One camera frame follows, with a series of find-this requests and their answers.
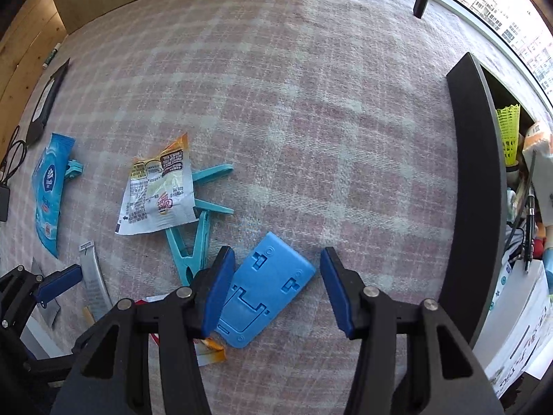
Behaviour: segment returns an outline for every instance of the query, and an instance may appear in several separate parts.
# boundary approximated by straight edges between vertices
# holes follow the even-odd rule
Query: clothespin
[[[65,169],[65,179],[70,180],[82,174],[82,164],[75,160],[67,162],[67,168]]]
[[[222,164],[215,167],[192,173],[192,181],[203,185],[219,177],[228,175],[232,172],[233,166]],[[210,212],[234,213],[234,210],[214,204],[208,201],[195,199],[195,207],[202,209],[196,228],[196,238],[194,240],[194,251],[190,256],[186,250],[186,245],[180,235],[179,227],[173,227],[165,230],[169,248],[175,262],[176,269],[183,285],[190,285],[196,273],[205,268],[207,262],[207,252],[209,250],[209,229],[211,227]]]

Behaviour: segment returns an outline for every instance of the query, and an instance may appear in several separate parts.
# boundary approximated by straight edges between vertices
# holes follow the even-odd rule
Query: window
[[[515,38],[515,36],[513,36],[513,33],[511,33],[509,30],[505,30],[505,32],[501,34],[501,37],[504,38],[508,43],[511,43],[512,40]]]
[[[497,32],[553,100],[553,36],[530,0],[457,1]]]

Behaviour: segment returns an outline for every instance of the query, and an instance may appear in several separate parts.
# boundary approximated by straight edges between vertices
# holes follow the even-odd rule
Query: carpet
[[[21,121],[24,134],[46,80],[71,57],[46,133],[10,181],[2,272],[30,269],[33,257],[45,273],[62,269],[92,239],[113,302],[176,288],[164,233],[114,230],[132,158],[188,132],[194,169],[234,164],[228,178],[196,192],[235,210],[212,217],[209,260],[231,245],[241,263],[273,231],[316,267],[322,247],[334,246],[347,268],[392,298],[437,298],[457,191],[447,72],[471,51],[529,112],[546,112],[483,36],[432,1],[416,19],[413,4],[139,0],[82,27]],[[64,188],[59,260],[35,233],[30,186],[51,132],[74,137],[73,158],[84,165]],[[58,298],[52,336],[66,352],[87,327],[85,300],[82,285]],[[358,351],[336,327],[317,273],[247,348],[228,348],[226,362],[201,372],[214,414],[341,414]],[[162,413],[153,346],[150,361],[154,412]]]

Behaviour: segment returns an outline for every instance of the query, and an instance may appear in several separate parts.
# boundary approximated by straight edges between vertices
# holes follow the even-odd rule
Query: snack wrapper
[[[549,125],[543,120],[534,123],[524,138],[523,153],[527,161],[532,157],[530,153],[534,150],[543,156],[553,155],[553,134],[551,134]]]
[[[197,220],[188,136],[155,158],[134,159],[115,232],[155,232]]]

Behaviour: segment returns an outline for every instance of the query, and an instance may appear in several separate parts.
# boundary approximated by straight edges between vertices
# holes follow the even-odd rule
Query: blue wet wipes pack
[[[48,145],[32,173],[32,188],[37,201],[35,225],[38,238],[54,257],[57,257],[57,219],[64,188],[65,169],[75,139],[52,134]]]

